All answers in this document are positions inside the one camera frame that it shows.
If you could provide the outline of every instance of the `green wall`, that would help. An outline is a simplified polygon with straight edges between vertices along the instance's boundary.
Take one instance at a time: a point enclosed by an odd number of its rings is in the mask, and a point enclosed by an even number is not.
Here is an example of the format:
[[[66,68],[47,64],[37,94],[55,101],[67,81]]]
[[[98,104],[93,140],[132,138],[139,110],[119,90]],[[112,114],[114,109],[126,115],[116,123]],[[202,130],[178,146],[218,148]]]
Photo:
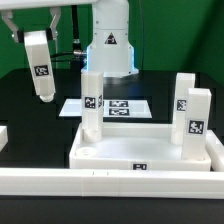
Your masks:
[[[144,70],[200,71],[224,85],[224,1],[141,0],[144,11]],[[129,39],[135,47],[136,66],[142,66],[142,26],[138,0],[130,3]],[[90,6],[79,6],[83,48],[92,38]],[[26,31],[50,24],[49,9],[15,11],[16,23]],[[70,8],[62,7],[58,25],[58,51],[71,49]],[[0,77],[10,70],[28,67],[24,46],[15,44],[0,21]],[[55,43],[50,43],[51,53]]]

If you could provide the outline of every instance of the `black cable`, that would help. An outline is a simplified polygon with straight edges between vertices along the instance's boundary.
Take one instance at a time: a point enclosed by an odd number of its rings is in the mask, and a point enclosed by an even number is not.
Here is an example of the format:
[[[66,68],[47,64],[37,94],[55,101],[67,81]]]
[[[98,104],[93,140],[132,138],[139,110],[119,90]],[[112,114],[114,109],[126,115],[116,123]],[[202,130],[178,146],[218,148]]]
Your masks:
[[[67,51],[67,52],[61,52],[61,53],[53,54],[53,55],[51,55],[51,58],[57,58],[57,57],[66,56],[66,55],[73,55],[73,52],[72,51]]]
[[[52,60],[51,62],[70,62],[71,60]]]
[[[145,59],[145,20],[144,20],[144,11],[142,7],[142,0],[138,0],[139,9],[141,15],[141,23],[142,23],[142,62],[141,62],[141,70],[144,69],[144,59]]]
[[[77,5],[72,5],[73,50],[81,50]]]

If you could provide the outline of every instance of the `white tray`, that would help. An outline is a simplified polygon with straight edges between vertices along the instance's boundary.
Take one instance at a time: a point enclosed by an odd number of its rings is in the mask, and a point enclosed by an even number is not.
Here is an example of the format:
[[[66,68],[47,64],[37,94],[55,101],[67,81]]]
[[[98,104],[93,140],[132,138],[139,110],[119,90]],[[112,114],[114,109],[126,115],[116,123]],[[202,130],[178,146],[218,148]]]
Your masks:
[[[181,159],[181,146],[170,143],[171,125],[103,123],[102,140],[83,141],[80,124],[70,155],[70,168],[119,170],[210,171],[211,159]]]

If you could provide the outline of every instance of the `white block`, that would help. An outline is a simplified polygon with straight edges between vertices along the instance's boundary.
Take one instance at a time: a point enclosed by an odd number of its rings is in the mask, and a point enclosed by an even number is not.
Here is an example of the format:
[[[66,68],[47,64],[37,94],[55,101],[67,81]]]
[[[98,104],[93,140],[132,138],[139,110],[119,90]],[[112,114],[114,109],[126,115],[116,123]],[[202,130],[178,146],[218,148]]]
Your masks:
[[[189,89],[187,100],[182,159],[204,160],[211,93],[208,89]]]
[[[100,96],[103,94],[102,72],[82,72],[82,95]]]
[[[43,101],[50,102],[53,100],[55,85],[46,32],[27,32],[24,41],[36,94]]]
[[[0,126],[0,151],[4,148],[7,142],[8,142],[7,127]]]
[[[103,124],[103,73],[82,73],[82,129],[84,140],[101,140]]]
[[[85,142],[93,143],[99,142],[102,139],[102,130],[83,130],[83,138]]]
[[[206,134],[206,150],[212,160],[213,170],[224,172],[224,146],[211,130]]]
[[[182,145],[185,125],[185,112],[187,107],[188,88],[195,84],[194,73],[178,73],[176,77],[176,89],[173,109],[173,127],[171,142]]]
[[[95,130],[101,129],[103,122],[103,110],[99,111],[86,111],[82,112],[82,128],[84,130]]]

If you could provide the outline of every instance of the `warning label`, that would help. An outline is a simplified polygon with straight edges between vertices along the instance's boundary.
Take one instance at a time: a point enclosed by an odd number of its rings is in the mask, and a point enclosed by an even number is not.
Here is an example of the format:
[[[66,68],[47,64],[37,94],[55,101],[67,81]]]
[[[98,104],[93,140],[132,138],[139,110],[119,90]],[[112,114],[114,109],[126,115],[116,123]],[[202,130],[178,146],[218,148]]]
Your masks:
[[[107,38],[105,44],[117,44],[117,41],[116,41],[116,39],[115,39],[113,33],[111,33],[111,34],[109,35],[109,37]]]

